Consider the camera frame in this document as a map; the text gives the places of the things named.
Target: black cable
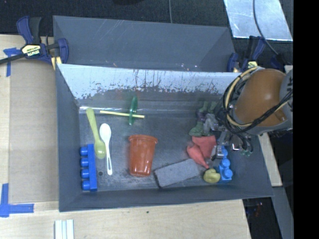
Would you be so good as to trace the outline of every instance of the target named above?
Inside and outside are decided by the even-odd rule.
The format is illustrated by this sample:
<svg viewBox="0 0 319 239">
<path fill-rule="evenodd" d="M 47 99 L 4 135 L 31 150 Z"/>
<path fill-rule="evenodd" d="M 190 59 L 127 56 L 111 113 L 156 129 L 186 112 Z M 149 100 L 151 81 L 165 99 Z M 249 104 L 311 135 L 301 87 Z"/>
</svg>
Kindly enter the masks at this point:
<svg viewBox="0 0 319 239">
<path fill-rule="evenodd" d="M 173 23 L 172 17 L 171 17 L 171 6 L 170 6 L 170 0 L 168 0 L 168 8 L 169 8 L 169 19 L 170 22 Z"/>
<path fill-rule="evenodd" d="M 261 31 L 261 29 L 259 27 L 259 24 L 257 22 L 257 17 L 256 17 L 255 0 L 253 0 L 253 13 L 254 13 L 255 24 L 256 24 L 256 26 L 258 28 L 258 31 L 259 31 L 261 37 L 264 39 L 264 41 L 267 44 L 267 46 L 275 53 L 275 55 L 278 56 L 279 53 L 276 50 L 274 50 L 274 48 L 270 45 L 270 43 L 265 39 L 265 36 L 263 35 L 263 33 L 262 33 L 262 31 Z"/>
</svg>

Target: clamp handle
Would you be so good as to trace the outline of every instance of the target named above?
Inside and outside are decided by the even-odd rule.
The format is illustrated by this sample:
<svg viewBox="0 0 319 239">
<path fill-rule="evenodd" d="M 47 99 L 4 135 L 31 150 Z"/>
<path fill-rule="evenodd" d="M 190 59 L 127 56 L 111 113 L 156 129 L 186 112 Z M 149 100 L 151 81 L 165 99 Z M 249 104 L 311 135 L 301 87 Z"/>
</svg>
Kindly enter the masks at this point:
<svg viewBox="0 0 319 239">
<path fill-rule="evenodd" d="M 24 16 L 17 21 L 16 27 L 19 34 L 24 38 L 26 44 L 41 43 L 39 35 L 41 20 L 41 17 L 30 18 L 30 16 Z"/>
</svg>

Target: blue tape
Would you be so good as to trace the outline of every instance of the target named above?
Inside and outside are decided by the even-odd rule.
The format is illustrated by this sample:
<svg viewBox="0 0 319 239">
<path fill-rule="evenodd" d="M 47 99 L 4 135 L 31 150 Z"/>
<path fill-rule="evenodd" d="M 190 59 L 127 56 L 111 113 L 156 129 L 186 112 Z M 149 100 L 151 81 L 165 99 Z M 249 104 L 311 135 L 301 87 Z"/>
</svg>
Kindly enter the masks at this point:
<svg viewBox="0 0 319 239">
<path fill-rule="evenodd" d="M 9 184 L 2 185 L 1 202 L 0 202 L 0 217 L 7 218 L 10 214 L 17 213 L 33 213 L 34 204 L 17 204 L 8 203 Z"/>
<path fill-rule="evenodd" d="M 3 52 L 5 53 L 5 55 L 7 55 L 7 57 L 19 55 L 22 53 L 17 48 L 4 49 Z M 6 76 L 9 77 L 10 75 L 11 75 L 11 62 L 8 62 L 6 65 Z"/>
</svg>

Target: yellow clamp label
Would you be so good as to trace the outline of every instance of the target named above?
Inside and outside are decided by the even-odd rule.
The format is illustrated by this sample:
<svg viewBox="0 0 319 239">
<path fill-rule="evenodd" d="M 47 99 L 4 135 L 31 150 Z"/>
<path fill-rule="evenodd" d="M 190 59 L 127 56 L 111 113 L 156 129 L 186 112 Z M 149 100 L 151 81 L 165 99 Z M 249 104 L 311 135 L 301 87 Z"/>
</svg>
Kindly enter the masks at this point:
<svg viewBox="0 0 319 239">
<path fill-rule="evenodd" d="M 27 54 L 28 57 L 40 54 L 40 45 L 27 45 L 22 48 L 23 54 Z"/>
</svg>

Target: white plastic spoon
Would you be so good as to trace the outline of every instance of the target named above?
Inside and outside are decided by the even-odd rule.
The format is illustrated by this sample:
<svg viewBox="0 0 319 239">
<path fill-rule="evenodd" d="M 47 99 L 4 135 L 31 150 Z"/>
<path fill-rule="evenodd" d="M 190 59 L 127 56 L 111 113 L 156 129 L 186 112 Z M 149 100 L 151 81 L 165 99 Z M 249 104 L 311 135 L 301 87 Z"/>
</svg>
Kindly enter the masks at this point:
<svg viewBox="0 0 319 239">
<path fill-rule="evenodd" d="M 108 124 L 103 123 L 100 126 L 100 137 L 105 143 L 106 147 L 106 167 L 108 171 L 108 175 L 112 175 L 112 163 L 111 163 L 111 155 L 110 155 L 110 139 L 111 139 L 111 128 Z"/>
</svg>

